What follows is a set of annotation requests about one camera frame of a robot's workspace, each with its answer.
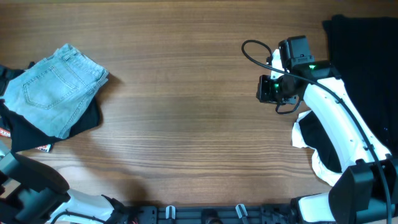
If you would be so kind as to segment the light blue denim shorts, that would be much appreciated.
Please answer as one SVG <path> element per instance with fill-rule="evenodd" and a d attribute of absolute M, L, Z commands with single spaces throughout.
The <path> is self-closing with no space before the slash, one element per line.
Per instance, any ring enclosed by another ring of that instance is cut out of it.
<path fill-rule="evenodd" d="M 8 110 L 23 116 L 50 137 L 69 137 L 109 72 L 70 44 L 11 80 L 1 97 Z"/>

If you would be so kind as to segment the black garment stack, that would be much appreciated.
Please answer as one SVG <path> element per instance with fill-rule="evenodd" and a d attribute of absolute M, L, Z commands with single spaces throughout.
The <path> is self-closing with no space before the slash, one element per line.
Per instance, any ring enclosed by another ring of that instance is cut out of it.
<path fill-rule="evenodd" d="M 11 131 L 12 150 L 46 146 L 97 127 L 94 96 L 107 75 L 93 62 L 53 58 L 10 79 L 1 95 L 1 116 Z"/>

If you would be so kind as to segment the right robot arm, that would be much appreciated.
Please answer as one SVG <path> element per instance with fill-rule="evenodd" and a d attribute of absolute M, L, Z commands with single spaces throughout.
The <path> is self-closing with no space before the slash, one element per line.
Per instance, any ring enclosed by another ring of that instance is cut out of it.
<path fill-rule="evenodd" d="M 276 106 L 305 102 L 331 141 L 341 176 L 331 190 L 291 201 L 291 223 L 367 223 L 397 216 L 397 160 L 351 102 L 337 69 L 316 61 L 305 36 L 279 43 L 264 64 L 257 98 Z"/>

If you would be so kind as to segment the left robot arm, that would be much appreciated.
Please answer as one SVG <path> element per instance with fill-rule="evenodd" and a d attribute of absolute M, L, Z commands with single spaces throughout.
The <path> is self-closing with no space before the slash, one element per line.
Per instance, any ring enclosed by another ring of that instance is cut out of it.
<path fill-rule="evenodd" d="M 1 223 L 129 222 L 129 210 L 121 202 L 73 190 L 52 167 L 1 143 L 2 195 L 12 180 L 19 185 L 1 198 Z"/>

